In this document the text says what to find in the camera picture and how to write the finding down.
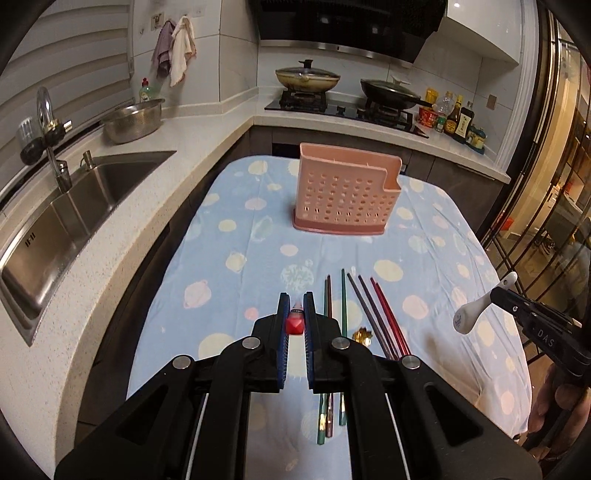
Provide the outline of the green chopstick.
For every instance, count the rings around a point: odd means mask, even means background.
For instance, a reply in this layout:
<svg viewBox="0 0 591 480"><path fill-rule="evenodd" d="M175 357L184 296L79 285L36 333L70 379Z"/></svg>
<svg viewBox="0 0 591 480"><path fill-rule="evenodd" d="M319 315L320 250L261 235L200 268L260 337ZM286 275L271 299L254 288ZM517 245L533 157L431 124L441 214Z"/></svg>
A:
<svg viewBox="0 0 591 480"><path fill-rule="evenodd" d="M346 270L341 270L341 332L348 337L348 299L346 299ZM339 426L346 426L345 395L339 395Z"/></svg>

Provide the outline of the sink soap dispenser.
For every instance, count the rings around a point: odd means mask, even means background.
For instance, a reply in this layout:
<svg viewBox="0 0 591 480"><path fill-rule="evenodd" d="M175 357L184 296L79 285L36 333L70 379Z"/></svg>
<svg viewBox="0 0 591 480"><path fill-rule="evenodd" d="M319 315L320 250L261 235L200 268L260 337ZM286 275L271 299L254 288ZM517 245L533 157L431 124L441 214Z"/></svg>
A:
<svg viewBox="0 0 591 480"><path fill-rule="evenodd" d="M80 161L80 167L84 170L84 171L91 171L96 167L96 164L93 160L92 154L89 150L86 150L83 155L82 155L82 159Z"/></svg>

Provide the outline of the black vinegar bottle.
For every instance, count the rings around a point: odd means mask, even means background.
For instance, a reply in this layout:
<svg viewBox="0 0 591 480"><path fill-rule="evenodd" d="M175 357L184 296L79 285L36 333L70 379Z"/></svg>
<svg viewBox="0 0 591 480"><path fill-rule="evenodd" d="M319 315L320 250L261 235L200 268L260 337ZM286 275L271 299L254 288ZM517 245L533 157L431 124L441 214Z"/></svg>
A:
<svg viewBox="0 0 591 480"><path fill-rule="evenodd" d="M473 111L473 103L469 101L466 106L463 106L460 110L460 117L457 123L456 130L454 132L454 139L459 143L464 144L467 140L468 130L475 117Z"/></svg>

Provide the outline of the white ceramic spoon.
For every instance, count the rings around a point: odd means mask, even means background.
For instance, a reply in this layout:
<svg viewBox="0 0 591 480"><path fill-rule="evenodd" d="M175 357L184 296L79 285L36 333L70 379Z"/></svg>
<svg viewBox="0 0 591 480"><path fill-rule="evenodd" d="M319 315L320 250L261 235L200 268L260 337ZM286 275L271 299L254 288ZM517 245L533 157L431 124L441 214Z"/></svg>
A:
<svg viewBox="0 0 591 480"><path fill-rule="evenodd" d="M518 274L515 271L509 272L497 285L496 288L508 290L515 285ZM470 333L480 315L491 305L492 291L472 302L466 303L458 308L453 317L454 329L463 335Z"/></svg>

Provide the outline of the bright red chopstick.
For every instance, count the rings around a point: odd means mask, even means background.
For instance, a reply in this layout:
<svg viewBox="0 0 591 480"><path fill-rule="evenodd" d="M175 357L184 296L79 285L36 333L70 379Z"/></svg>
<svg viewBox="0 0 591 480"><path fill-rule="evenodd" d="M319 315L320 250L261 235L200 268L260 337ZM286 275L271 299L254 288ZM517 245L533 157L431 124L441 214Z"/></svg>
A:
<svg viewBox="0 0 591 480"><path fill-rule="evenodd" d="M304 334L304 306L301 301L294 303L293 308L287 314L286 333L288 336Z"/></svg>

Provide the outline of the black range hood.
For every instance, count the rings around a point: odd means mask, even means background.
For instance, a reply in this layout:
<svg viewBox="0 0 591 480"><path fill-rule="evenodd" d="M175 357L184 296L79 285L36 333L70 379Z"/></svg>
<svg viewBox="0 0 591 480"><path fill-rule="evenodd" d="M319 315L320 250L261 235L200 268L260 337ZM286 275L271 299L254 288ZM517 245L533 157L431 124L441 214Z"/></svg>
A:
<svg viewBox="0 0 591 480"><path fill-rule="evenodd" d="M441 0L252 0L264 46L322 49L412 64L439 30Z"/></svg>

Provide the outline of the chrome kitchen faucet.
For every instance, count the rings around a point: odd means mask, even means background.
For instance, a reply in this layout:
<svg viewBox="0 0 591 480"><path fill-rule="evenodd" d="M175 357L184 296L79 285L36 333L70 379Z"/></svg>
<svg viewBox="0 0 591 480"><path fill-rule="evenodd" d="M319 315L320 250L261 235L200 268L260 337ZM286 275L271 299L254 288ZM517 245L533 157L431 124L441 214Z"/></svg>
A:
<svg viewBox="0 0 591 480"><path fill-rule="evenodd" d="M22 163L33 166L46 153L61 193L67 193L72 182L67 163L56 159L54 148L71 128L70 121L62 122L54 115L49 91L40 87L36 96L36 117L22 120L16 132Z"/></svg>

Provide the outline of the gold flower spoon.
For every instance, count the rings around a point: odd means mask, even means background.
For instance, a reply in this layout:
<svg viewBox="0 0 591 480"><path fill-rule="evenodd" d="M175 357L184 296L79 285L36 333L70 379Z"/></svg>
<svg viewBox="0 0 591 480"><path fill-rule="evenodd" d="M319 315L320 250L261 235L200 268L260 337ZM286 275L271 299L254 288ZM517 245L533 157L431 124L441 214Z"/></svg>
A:
<svg viewBox="0 0 591 480"><path fill-rule="evenodd" d="M353 332L352 338L353 341L356 341L365 347L370 347L370 343L372 343L373 332L368 330L366 327L361 327Z"/></svg>

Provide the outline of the purple chopstick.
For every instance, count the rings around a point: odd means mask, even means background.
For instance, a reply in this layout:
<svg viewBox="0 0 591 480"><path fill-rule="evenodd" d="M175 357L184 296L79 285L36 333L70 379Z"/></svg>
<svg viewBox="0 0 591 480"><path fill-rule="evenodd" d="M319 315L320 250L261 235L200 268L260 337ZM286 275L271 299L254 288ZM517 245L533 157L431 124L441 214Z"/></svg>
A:
<svg viewBox="0 0 591 480"><path fill-rule="evenodd" d="M383 350L389 355L391 359L399 360L402 357L402 351L398 345L396 335L394 334L394 331L392 330L390 323L385 316L386 311L384 311L381 300L375 300L374 294L370 292L367 282L363 280L361 275L358 276L358 279L362 285L363 293L366 295L367 300L369 301L370 310L373 313L373 317L376 319L377 329L380 331L386 343L386 347L384 347Z"/></svg>

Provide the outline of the beige wok with lid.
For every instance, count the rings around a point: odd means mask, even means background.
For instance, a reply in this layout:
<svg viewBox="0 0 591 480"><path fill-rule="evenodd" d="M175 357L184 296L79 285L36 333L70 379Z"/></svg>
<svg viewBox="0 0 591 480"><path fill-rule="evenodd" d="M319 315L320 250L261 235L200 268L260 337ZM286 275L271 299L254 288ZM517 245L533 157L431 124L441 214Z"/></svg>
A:
<svg viewBox="0 0 591 480"><path fill-rule="evenodd" d="M314 68L311 59L301 61L300 67L276 69L276 79L283 87L294 92L325 93L338 85L341 76Z"/></svg>

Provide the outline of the pink perforated utensil holder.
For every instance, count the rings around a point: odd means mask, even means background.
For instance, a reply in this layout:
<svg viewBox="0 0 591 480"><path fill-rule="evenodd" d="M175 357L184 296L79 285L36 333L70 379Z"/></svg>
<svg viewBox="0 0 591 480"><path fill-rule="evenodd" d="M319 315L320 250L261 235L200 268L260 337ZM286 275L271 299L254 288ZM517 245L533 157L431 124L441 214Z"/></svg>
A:
<svg viewBox="0 0 591 480"><path fill-rule="evenodd" d="M385 233L402 193L400 157L342 146L300 145L294 228L332 235Z"/></svg>

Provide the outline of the blue patterned tablecloth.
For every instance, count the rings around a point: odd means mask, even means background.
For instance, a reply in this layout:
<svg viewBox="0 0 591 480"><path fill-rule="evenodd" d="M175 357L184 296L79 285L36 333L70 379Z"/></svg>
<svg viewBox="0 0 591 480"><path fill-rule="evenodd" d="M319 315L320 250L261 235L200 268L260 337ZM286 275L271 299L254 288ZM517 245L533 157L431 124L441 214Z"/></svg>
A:
<svg viewBox="0 0 591 480"><path fill-rule="evenodd" d="M385 233L339 236L294 228L296 160L253 156L213 181L149 303L134 353L129 393L180 355L211 358L276 313L314 294L318 313L341 325L341 270L363 294L361 275L386 295L411 352L500 430L508 457L524 455L518 437L532 402L530 376L513 317L491 306L474 329L453 317L500 282L472 228L442 188L401 177L402 193ZM348 328L370 322L346 278Z"/></svg>

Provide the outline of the dark soy sauce bottle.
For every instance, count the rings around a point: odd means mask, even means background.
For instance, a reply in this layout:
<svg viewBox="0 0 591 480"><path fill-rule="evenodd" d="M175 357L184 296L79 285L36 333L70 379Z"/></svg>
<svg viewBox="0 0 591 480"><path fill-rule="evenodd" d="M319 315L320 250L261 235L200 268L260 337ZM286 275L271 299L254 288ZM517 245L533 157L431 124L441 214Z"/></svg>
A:
<svg viewBox="0 0 591 480"><path fill-rule="evenodd" d="M449 136L453 136L454 133L456 132L456 129L457 129L457 126L458 126L458 123L460 120L462 103L463 103L463 96L459 95L457 97L456 103L455 103L451 113L448 115L448 117L445 121L444 132Z"/></svg>

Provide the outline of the white hanging cloth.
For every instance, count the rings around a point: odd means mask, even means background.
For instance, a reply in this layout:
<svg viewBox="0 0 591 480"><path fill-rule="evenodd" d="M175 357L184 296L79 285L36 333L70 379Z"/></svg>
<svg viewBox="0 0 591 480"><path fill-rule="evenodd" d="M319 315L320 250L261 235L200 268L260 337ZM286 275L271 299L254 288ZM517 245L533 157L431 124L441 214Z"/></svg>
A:
<svg viewBox="0 0 591 480"><path fill-rule="evenodd" d="M197 47L194 42L192 21L188 16L182 16L173 30L169 51L171 88L183 81L188 63L195 56L197 56Z"/></svg>

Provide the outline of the brown chopstick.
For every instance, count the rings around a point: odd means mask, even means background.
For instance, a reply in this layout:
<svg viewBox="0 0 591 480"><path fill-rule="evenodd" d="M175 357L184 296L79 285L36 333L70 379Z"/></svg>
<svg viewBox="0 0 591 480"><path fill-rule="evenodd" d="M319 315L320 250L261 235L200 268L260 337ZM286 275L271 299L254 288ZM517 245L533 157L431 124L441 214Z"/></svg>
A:
<svg viewBox="0 0 591 480"><path fill-rule="evenodd" d="M353 279L351 274L346 274L346 278L349 279L353 290L355 291L356 298L358 298L363 312L365 312L370 326L372 326L374 333L376 334L378 341L382 347L384 355L390 360L398 360L398 355L396 350L394 350L394 345L392 344L391 340L389 339L388 335L386 334L385 328L383 326L383 321L379 320L377 317L377 309L370 307L370 303L367 302L367 298L363 296L360 288L356 286L356 281Z"/></svg>

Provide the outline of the stainless steel sink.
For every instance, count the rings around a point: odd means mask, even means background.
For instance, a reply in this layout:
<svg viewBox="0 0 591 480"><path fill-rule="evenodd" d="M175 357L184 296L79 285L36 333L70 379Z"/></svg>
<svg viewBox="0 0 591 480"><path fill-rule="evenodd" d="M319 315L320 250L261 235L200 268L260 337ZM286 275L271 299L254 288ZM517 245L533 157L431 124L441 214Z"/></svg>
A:
<svg viewBox="0 0 591 480"><path fill-rule="evenodd" d="M171 151L99 156L74 173L17 231L1 255L1 301L30 346L61 278L106 219Z"/></svg>

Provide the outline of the green dish soap bottle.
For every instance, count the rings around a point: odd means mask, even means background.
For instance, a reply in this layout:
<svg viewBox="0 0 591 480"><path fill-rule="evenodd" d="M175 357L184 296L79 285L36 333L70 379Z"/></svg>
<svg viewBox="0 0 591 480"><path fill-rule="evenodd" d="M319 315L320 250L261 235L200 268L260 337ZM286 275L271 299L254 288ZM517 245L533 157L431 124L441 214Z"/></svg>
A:
<svg viewBox="0 0 591 480"><path fill-rule="evenodd" d="M153 89L150 86L149 80L143 78L138 93L138 100L140 102L148 102L154 98Z"/></svg>

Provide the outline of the stainless steel bowl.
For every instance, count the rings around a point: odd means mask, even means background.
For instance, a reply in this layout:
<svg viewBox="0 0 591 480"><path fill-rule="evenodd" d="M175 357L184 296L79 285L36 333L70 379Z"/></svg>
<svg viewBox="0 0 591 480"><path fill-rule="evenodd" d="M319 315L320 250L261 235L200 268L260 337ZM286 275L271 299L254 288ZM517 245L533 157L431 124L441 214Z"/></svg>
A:
<svg viewBox="0 0 591 480"><path fill-rule="evenodd" d="M142 101L109 113L101 119L106 136L115 144L126 144L150 135L162 124L164 102Z"/></svg>

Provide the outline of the clear plastic bottle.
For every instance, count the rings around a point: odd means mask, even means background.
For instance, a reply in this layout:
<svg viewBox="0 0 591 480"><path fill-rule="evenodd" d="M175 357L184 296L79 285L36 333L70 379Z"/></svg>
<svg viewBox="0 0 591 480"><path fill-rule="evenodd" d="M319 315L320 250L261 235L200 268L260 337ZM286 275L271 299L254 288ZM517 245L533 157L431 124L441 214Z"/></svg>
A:
<svg viewBox="0 0 591 480"><path fill-rule="evenodd" d="M447 91L446 94L433 105L434 111L438 114L435 125L435 129L438 132L442 133L444 131L447 117L452 112L454 105L454 94L451 91Z"/></svg>

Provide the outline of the black gas stove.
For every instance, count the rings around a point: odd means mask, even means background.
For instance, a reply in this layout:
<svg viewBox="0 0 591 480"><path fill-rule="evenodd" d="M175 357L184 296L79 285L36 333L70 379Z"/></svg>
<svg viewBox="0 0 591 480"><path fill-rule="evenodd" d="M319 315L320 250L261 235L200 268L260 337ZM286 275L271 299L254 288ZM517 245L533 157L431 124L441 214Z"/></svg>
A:
<svg viewBox="0 0 591 480"><path fill-rule="evenodd" d="M265 107L270 111L310 113L331 117L346 118L405 131L422 138L428 135L414 121L410 111L397 110L365 100L356 103L332 100L325 93L304 93L284 90Z"/></svg>

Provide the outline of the black wok with lid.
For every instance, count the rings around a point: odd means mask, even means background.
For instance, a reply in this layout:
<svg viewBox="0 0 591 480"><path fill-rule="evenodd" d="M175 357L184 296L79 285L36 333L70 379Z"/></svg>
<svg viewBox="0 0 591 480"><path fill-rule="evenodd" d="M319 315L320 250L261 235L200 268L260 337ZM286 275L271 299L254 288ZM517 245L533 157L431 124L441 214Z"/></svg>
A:
<svg viewBox="0 0 591 480"><path fill-rule="evenodd" d="M383 80L362 79L360 84L363 94L377 104L398 110L408 110L415 106L431 108L432 103L404 87L401 83Z"/></svg>

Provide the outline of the teal seasoning jar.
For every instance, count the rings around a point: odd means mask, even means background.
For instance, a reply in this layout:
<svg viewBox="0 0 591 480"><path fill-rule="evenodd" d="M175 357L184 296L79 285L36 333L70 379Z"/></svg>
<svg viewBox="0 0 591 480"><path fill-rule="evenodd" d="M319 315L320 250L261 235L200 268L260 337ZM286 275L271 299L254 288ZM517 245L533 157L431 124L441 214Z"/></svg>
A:
<svg viewBox="0 0 591 480"><path fill-rule="evenodd" d="M479 154L485 153L487 135L484 130L470 126L466 136L466 144Z"/></svg>

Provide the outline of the purple hanging cloth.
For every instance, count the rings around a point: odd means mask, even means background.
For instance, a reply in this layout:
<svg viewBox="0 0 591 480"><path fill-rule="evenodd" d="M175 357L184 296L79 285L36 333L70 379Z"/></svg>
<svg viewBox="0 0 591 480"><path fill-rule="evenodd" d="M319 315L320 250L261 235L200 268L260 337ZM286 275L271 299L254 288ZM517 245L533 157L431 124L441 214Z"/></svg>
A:
<svg viewBox="0 0 591 480"><path fill-rule="evenodd" d="M176 23L171 20L164 22L153 50L151 58L152 68L156 73L156 77L160 79L168 76L171 69L170 50L172 48L172 34L175 27Z"/></svg>

